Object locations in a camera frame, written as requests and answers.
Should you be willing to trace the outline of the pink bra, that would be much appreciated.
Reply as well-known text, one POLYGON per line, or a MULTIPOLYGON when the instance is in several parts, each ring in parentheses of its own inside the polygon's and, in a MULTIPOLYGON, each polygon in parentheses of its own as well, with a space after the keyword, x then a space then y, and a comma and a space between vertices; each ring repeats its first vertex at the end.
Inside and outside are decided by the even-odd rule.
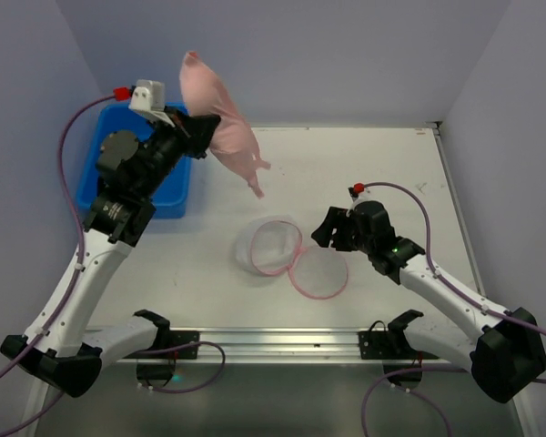
POLYGON ((244 179, 258 198, 263 198, 258 170, 270 169, 270 164, 261 157, 255 134, 222 79, 196 52, 188 51, 180 68, 179 84, 189 115, 220 117, 209 146, 211 153, 228 170, 244 179))

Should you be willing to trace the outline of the white mesh laundry bag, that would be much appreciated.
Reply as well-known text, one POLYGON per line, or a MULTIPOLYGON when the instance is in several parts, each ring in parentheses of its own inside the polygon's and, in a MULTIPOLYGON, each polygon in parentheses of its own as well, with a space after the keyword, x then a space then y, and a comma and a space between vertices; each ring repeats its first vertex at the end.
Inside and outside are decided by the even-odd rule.
POLYGON ((240 230, 234 255, 243 270, 260 277, 286 274, 293 288, 311 300, 330 300, 348 285, 347 261, 336 251, 309 245, 296 221, 266 216, 240 230))

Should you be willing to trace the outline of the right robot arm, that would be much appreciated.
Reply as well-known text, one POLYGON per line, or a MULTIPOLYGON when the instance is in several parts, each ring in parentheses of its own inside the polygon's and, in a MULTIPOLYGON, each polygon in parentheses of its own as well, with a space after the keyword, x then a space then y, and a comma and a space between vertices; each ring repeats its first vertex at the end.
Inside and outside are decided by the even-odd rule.
POLYGON ((524 308, 509 311, 463 284, 453 284, 425 249, 397 235, 378 201, 329 208, 311 237, 322 248, 365 254, 379 274, 446 316, 451 325, 441 328, 418 312, 406 312, 398 318, 399 335, 413 350, 468 371, 494 401, 510 401, 546 371, 534 316, 524 308))

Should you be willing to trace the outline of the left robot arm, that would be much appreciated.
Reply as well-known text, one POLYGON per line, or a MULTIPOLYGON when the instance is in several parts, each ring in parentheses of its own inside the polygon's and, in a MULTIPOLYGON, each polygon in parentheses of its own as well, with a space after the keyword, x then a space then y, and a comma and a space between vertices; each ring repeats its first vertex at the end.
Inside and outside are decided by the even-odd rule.
POLYGON ((170 345, 169 321, 150 310, 86 333, 107 284, 156 212, 156 191, 181 158, 205 157, 221 121, 218 115, 191 117, 175 107, 167 107, 166 114, 166 120, 151 123, 146 140, 129 130, 106 136, 96 162, 97 194, 79 224, 76 258, 33 324, 1 345, 8 359, 70 397, 85 394, 116 361, 170 345))

